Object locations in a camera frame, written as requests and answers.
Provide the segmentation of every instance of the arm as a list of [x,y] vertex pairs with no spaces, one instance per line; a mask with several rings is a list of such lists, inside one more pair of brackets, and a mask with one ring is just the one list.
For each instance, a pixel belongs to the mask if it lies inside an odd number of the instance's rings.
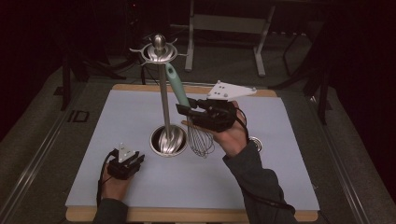
[[[244,121],[239,111],[237,116]],[[275,208],[251,197],[252,194],[278,203],[285,203],[283,190],[278,184],[275,172],[262,168],[259,152],[253,142],[247,142],[245,130],[241,124],[236,122],[229,130],[211,133],[226,153],[223,160],[242,189],[249,222],[296,223],[290,210]]]
[[262,169],[262,161],[253,142],[249,142],[237,155],[223,158],[243,192],[250,223],[296,223],[290,210],[279,209],[253,199],[249,194],[286,203],[274,171]]
[[94,224],[124,224],[128,214],[128,206],[122,202],[128,187],[133,179],[120,180],[111,177],[107,172],[107,166],[103,174],[102,201],[98,207]]

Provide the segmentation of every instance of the person's left hand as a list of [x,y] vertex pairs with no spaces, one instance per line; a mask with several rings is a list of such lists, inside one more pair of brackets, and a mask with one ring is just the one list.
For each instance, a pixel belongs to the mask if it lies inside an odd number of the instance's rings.
[[108,164],[103,173],[102,198],[122,201],[134,176],[132,175],[127,180],[117,179],[107,172],[107,166]]

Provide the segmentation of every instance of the wooden table edge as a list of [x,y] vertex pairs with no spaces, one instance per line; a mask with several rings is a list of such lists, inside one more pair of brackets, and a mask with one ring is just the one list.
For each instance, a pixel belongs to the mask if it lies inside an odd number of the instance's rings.
[[[92,221],[96,206],[69,206],[66,218],[69,221]],[[298,221],[318,219],[318,211],[296,211]],[[237,222],[248,223],[244,209],[198,209],[198,208],[135,208],[128,209],[128,222]]]
[[[198,93],[207,94],[212,90],[213,87],[202,87],[202,86],[184,86],[184,91],[186,93]],[[131,84],[116,84],[113,86],[115,91],[160,91],[160,86],[155,85],[131,85]],[[167,86],[169,92],[173,92],[170,86]],[[277,97],[276,93],[271,90],[257,90],[256,94],[251,96],[261,96],[261,97]]]

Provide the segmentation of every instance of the hand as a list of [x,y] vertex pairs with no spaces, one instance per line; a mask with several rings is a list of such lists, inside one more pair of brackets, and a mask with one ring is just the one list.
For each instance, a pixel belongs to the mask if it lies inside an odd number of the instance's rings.
[[[239,108],[238,103],[233,101],[233,105]],[[236,116],[245,122],[245,118],[239,110],[236,110]],[[245,130],[239,122],[235,122],[230,129],[217,133],[204,129],[204,132],[213,134],[213,139],[221,145],[228,157],[234,157],[247,145]]]
[[134,176],[129,177],[127,180],[114,178],[107,172],[107,166],[108,164],[103,173],[102,198],[122,201]]

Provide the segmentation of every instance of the gray sleeve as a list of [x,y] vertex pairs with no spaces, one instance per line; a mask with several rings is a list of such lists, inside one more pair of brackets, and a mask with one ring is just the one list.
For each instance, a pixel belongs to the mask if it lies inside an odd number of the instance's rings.
[[115,199],[103,199],[98,207],[94,224],[124,224],[128,214],[128,206]]
[[[275,172],[262,168],[260,154],[253,142],[250,141],[235,157],[224,157],[223,160],[241,188],[255,196],[285,203]],[[290,210],[260,203],[244,191],[243,195],[250,223],[297,223]]]

